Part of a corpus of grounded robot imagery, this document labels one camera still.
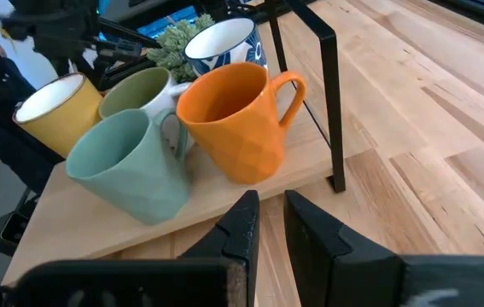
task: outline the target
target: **mint green mug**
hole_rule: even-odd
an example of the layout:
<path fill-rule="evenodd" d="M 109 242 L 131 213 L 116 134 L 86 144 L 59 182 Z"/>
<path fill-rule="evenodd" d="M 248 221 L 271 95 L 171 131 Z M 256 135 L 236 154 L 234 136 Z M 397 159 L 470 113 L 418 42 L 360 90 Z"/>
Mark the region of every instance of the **mint green mug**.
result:
<path fill-rule="evenodd" d="M 152 119 L 125 110 L 95 125 L 67 156 L 67 175 L 81 186 L 146 224 L 175 217 L 189 198 L 184 172 L 187 131 L 182 126 L 172 153 L 161 126 L 175 110 Z"/>

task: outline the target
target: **blue patterned mug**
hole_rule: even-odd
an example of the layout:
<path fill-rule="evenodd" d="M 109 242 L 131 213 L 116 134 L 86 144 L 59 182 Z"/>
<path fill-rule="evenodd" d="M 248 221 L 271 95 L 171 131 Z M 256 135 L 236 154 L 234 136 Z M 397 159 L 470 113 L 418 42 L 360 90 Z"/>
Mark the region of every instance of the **blue patterned mug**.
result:
<path fill-rule="evenodd" d="M 198 77 L 237 62 L 267 68 L 257 25 L 249 18 L 233 18 L 204 29 L 187 43 L 184 56 Z"/>

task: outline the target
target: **mug shelf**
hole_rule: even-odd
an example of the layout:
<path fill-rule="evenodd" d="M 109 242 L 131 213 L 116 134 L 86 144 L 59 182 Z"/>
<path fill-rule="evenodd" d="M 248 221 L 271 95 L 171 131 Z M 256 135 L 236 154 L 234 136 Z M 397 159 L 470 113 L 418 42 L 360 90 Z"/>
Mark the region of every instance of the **mug shelf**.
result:
<path fill-rule="evenodd" d="M 289 128 L 282 166 L 274 176 L 255 185 L 230 182 L 211 158 L 194 146 L 186 159 L 191 179 L 190 199 L 175 218 L 156 225 L 144 225 L 86 191 L 67 177 L 64 163 L 59 164 L 50 175 L 3 284 L 15 283 L 29 269 L 42 263 L 100 258 L 220 216 L 249 189 L 257 190 L 260 200 L 265 200 L 282 194 L 285 189 L 326 177 L 336 192 L 345 189 L 335 33 L 300 0 L 284 1 L 319 38 L 331 133 L 326 133 L 317 123 L 307 105 L 302 107 Z M 274 9 L 276 0 L 265 0 L 264 5 L 268 8 L 271 36 L 261 39 L 268 51 L 270 75 L 274 76 L 286 71 L 287 65 Z M 323 54 L 333 56 L 325 58 Z M 294 86 L 283 86 L 278 92 L 279 114 L 284 113 L 293 96 Z"/>

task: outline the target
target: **mug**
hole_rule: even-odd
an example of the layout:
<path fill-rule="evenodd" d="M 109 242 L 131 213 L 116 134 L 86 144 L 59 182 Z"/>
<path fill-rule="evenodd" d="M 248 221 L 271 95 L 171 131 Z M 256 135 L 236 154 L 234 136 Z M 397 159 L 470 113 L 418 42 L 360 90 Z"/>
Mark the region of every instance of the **mug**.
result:
<path fill-rule="evenodd" d="M 276 92 L 290 81 L 296 95 L 278 121 Z M 257 64 L 230 64 L 198 78 L 179 99 L 177 116 L 231 181 L 257 183 L 282 164 L 286 132 L 305 93 L 297 73 L 270 80 Z"/>
<path fill-rule="evenodd" d="M 79 138 L 101 119 L 102 96 L 81 73 L 46 84 L 14 112 L 13 121 L 41 143 L 66 158 Z"/>
<path fill-rule="evenodd" d="M 189 198 L 184 172 L 187 131 L 176 153 L 161 132 L 173 108 L 152 119 L 131 109 L 104 119 L 82 136 L 67 157 L 67 175 L 93 194 L 146 224 L 175 217 Z"/>
<path fill-rule="evenodd" d="M 231 63 L 248 61 L 266 67 L 257 24 L 249 18 L 224 20 L 204 29 L 183 52 L 198 77 Z"/>
<path fill-rule="evenodd" d="M 177 84 L 172 74 L 162 67 L 142 70 L 108 91 L 99 105 L 99 116 L 105 119 L 126 109 L 141 108 L 152 118 L 161 110 L 175 108 L 177 99 L 190 85 Z M 176 119 L 169 118 L 163 127 L 164 136 L 174 150 L 178 144 L 179 126 Z M 190 149 L 194 140 L 190 138 L 188 143 L 186 148 Z"/>

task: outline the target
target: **wooden table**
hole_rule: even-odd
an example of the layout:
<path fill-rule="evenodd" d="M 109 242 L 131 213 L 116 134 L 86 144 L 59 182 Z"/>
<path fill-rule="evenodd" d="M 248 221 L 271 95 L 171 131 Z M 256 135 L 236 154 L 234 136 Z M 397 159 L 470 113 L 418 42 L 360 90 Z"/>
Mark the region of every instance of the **wooden table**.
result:
<path fill-rule="evenodd" d="M 395 252 L 484 254 L 484 26 L 428 0 L 310 7 L 339 39 L 347 191 L 334 194 L 324 180 L 298 191 Z M 306 102 L 326 129 L 318 40 L 293 14 L 279 23 L 288 66 L 304 75 Z M 259 31 L 271 46 L 270 27 Z M 261 205 L 258 304 L 298 306 L 282 196 Z M 172 258 L 213 222 L 107 257 Z"/>

